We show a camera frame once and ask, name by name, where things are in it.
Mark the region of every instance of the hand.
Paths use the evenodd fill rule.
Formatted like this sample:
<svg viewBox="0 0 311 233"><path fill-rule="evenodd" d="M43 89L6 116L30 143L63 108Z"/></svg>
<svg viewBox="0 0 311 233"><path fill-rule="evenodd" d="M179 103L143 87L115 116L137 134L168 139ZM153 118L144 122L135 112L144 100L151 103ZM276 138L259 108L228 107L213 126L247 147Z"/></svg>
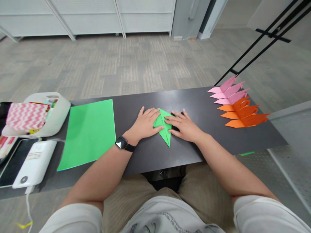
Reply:
<svg viewBox="0 0 311 233"><path fill-rule="evenodd" d="M161 114L159 110L159 108L150 108L144 112L144 107L141 108L134 125L123 134L129 144L136 146L142 138L155 135L164 129L164 126L153 128L155 120Z"/></svg>
<svg viewBox="0 0 311 233"><path fill-rule="evenodd" d="M165 119L167 119L165 122L176 126L179 128L180 132L170 129L169 132L171 134L194 143L197 143L200 138L202 138L202 135L205 134L195 123L191 121L185 109L183 110L184 115L174 111L172 111L172 113L175 116L165 116Z"/></svg>

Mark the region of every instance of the green origami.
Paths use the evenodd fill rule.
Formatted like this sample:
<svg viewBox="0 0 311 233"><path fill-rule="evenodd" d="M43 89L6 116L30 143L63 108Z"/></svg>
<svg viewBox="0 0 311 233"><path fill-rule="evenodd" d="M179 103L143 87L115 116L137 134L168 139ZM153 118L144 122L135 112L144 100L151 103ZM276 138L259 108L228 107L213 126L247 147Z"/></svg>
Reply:
<svg viewBox="0 0 311 233"><path fill-rule="evenodd" d="M168 112L160 109L161 115L158 116L158 118L155 120L153 126L156 128L158 126L164 126L164 129L159 132L163 140L166 142L168 147L170 147L171 144L171 133L168 131L169 129L172 129L172 125L165 123L166 116L172 116Z"/></svg>

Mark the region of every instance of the shirt sleeve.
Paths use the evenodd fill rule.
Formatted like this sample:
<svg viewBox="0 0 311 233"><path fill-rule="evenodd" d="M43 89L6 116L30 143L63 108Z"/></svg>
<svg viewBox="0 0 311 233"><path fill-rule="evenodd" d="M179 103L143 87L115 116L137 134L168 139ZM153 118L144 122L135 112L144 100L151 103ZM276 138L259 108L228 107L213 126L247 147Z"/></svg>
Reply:
<svg viewBox="0 0 311 233"><path fill-rule="evenodd" d="M236 200L234 224L240 233L311 232L303 220L280 202L255 195Z"/></svg>
<svg viewBox="0 0 311 233"><path fill-rule="evenodd" d="M101 211L89 204L71 204L57 210L39 233L100 233Z"/></svg>

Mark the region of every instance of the forearm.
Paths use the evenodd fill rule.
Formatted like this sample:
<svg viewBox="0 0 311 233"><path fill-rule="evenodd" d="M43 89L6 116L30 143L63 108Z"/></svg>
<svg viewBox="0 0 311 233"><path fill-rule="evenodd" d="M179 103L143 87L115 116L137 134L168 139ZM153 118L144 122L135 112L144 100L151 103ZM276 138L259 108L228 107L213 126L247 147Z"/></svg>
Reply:
<svg viewBox="0 0 311 233"><path fill-rule="evenodd" d="M211 135L196 143L223 188L234 197L260 195L278 200L275 195L239 160L224 149Z"/></svg>
<svg viewBox="0 0 311 233"><path fill-rule="evenodd" d="M124 134L131 145L130 136ZM73 203L89 203L103 212L103 201L119 184L132 152L120 150L113 145L103 154L72 187L59 208Z"/></svg>

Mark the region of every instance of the origami piece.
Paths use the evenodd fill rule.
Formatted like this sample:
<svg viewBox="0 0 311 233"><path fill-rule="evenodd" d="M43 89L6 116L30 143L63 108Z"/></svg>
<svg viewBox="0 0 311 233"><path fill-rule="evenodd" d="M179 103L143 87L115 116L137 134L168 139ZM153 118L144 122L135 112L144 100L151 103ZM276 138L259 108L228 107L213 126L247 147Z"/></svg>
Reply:
<svg viewBox="0 0 311 233"><path fill-rule="evenodd" d="M249 98L249 96L242 98L242 99L239 99L233 105L223 105L223 106L219 107L218 109L226 111L226 112L236 112L237 110L239 110L239 109L250 104L250 101L247 100L248 98Z"/></svg>
<svg viewBox="0 0 311 233"><path fill-rule="evenodd" d="M230 96L229 98L226 98L226 99L219 99L217 101L215 101L214 103L216 104L222 104L222 105L232 105L234 104L235 102L237 102L239 99L243 98L243 97L246 97L247 96L247 93L246 91L249 90L250 88L248 89L245 89L245 90L242 90L242 91L239 91L237 93L234 93L232 96Z"/></svg>
<svg viewBox="0 0 311 233"><path fill-rule="evenodd" d="M238 83L234 86L229 87L227 90L225 90L224 92L220 92L220 93L215 93L213 94L211 97L216 98L216 99L225 99L225 98L229 98L230 96L232 96L234 93L236 93L240 88L243 88L243 83Z"/></svg>
<svg viewBox="0 0 311 233"><path fill-rule="evenodd" d="M256 107L258 106L259 105L246 106L237 110L236 112L226 112L221 116L229 119L242 119L244 117L248 117L249 115L256 114L258 112L258 108Z"/></svg>
<svg viewBox="0 0 311 233"><path fill-rule="evenodd" d="M155 120L153 126L156 128L158 126L164 126L164 129L159 132L163 140L166 142L168 147L170 147L171 144L171 133L168 131L169 129L172 129L172 125L165 123L166 116L171 117L172 115L168 112L160 109L161 115L158 116L158 118Z"/></svg>
<svg viewBox="0 0 311 233"><path fill-rule="evenodd" d="M220 87L213 87L208 92L212 92L212 93L223 93L223 92L225 92L236 81L236 76L233 76L232 78L229 78Z"/></svg>
<svg viewBox="0 0 311 233"><path fill-rule="evenodd" d="M268 118L266 118L267 115L270 115L270 114L254 114L254 115L244 117L242 119L231 120L226 124L226 126L230 126L233 128L244 128L244 127L256 126L262 122L266 122L268 120Z"/></svg>

